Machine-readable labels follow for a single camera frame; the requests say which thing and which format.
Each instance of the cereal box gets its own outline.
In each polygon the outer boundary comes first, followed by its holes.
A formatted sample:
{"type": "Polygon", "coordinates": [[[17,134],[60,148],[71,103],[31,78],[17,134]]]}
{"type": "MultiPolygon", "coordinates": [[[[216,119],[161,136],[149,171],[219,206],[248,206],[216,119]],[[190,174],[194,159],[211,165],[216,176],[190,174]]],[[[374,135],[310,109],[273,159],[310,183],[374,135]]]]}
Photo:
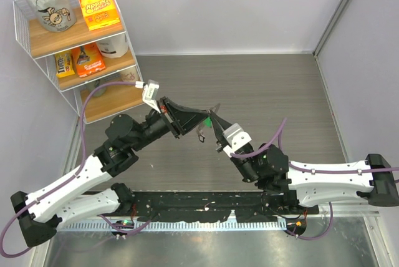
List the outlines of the cereal box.
{"type": "Polygon", "coordinates": [[[120,22],[113,0],[79,0],[79,3],[90,31],[120,22]]]}

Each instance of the snack box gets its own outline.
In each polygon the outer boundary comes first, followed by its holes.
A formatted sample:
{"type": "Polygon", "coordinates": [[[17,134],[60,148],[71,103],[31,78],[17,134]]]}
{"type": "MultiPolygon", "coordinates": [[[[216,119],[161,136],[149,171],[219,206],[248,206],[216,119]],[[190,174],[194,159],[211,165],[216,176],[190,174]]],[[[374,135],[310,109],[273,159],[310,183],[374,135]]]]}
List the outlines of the snack box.
{"type": "Polygon", "coordinates": [[[72,52],[71,50],[59,52],[54,54],[55,66],[57,68],[57,77],[63,78],[68,75],[74,75],[74,68],[72,65],[72,52]]]}
{"type": "Polygon", "coordinates": [[[90,31],[120,22],[113,0],[79,0],[79,3],[90,31]]]}
{"type": "Polygon", "coordinates": [[[104,60],[95,42],[72,49],[72,58],[79,77],[87,77],[105,69],[104,60]]]}

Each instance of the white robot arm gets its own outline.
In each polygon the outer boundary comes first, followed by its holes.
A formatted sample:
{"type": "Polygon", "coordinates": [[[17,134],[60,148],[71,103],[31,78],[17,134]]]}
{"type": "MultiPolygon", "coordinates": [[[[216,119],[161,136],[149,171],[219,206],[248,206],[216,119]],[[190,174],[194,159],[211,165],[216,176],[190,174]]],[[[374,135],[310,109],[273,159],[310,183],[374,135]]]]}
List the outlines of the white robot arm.
{"type": "Polygon", "coordinates": [[[389,167],[380,155],[369,155],[365,161],[355,163],[310,165],[289,162],[288,156],[273,144],[261,145],[254,152],[251,137],[238,124],[230,124],[211,110],[179,106],[167,97],[156,101],[158,88],[154,81],[144,86],[143,101],[152,108],[145,121],[139,124],[128,115],[116,116],[105,131],[108,139],[87,159],[84,168],[77,167],[36,192],[17,192],[11,197],[16,212],[35,202],[19,217],[28,246],[37,246],[54,236],[57,230],[90,216],[129,213],[136,201],[133,192],[124,184],[114,184],[98,194],[76,198],[132,166],[138,160],[135,152],[143,147],[168,132],[179,138],[208,117],[218,143],[217,151],[228,155],[243,181],[254,182],[266,198],[277,195],[281,203],[293,211],[330,201],[361,198],[371,205],[399,205],[392,173],[388,170],[370,172],[389,167]],[[347,174],[323,173],[331,170],[347,174]],[[59,187],[72,177],[68,184],[59,187]],[[51,190],[55,191],[42,198],[51,190]]]}

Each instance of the dark wooden floor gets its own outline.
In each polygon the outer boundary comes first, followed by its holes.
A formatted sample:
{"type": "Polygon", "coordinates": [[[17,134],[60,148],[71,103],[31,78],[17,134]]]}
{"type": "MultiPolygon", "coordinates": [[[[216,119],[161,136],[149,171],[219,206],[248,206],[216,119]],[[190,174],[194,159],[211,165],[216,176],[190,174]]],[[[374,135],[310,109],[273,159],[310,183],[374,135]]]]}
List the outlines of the dark wooden floor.
{"type": "MultiPolygon", "coordinates": [[[[138,62],[146,80],[160,83],[164,95],[180,105],[207,109],[221,103],[218,115],[237,122],[256,148],[267,142],[284,117],[284,151],[290,159],[312,163],[340,163],[344,156],[331,117],[315,60],[310,54],[149,56],[138,62]]],[[[127,111],[141,122],[150,108],[127,111]]],[[[86,128],[89,152],[106,139],[111,118],[86,128]]],[[[253,190],[236,167],[216,153],[213,131],[206,142],[194,132],[176,140],[168,134],[138,152],[140,160],[113,182],[134,190],[253,190]]]]}

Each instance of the white bottle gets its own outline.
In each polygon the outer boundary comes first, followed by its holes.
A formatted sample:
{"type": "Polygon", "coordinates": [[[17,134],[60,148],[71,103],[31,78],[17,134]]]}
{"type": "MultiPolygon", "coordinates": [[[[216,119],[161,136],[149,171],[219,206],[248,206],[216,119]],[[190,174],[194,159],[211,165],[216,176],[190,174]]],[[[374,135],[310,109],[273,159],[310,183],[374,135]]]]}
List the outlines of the white bottle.
{"type": "Polygon", "coordinates": [[[120,78],[124,82],[136,82],[140,81],[136,67],[129,67],[128,69],[121,70],[119,72],[120,78]]]}
{"type": "Polygon", "coordinates": [[[107,58],[119,58],[127,53],[129,45],[125,34],[112,36],[97,41],[101,54],[107,58]]]}

